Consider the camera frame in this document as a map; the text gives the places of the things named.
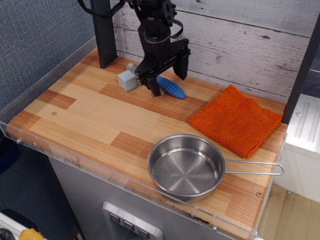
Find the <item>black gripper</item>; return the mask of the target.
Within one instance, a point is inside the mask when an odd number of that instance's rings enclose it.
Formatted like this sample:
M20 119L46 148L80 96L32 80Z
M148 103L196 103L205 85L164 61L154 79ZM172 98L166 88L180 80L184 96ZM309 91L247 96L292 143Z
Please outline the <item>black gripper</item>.
M161 96L160 86L156 76L162 74L169 68L182 80L188 75L189 40L187 38L177 41L170 40L168 31L164 37L150 38L146 35L143 27L138 28L144 58L135 70L139 80L144 80L146 87L155 97Z

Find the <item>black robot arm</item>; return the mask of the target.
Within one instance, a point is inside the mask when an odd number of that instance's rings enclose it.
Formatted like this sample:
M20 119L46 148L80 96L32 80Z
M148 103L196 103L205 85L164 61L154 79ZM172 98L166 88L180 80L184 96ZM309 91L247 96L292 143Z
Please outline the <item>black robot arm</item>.
M88 14L110 19L125 3L134 9L140 21L138 34L144 58L135 70L135 75L142 86L146 86L154 96L161 91L156 77L169 68L182 80L188 75L189 40L184 38L172 42L183 32L183 24L175 19L176 5L170 0L121 0L105 13L87 8L82 0L78 1Z

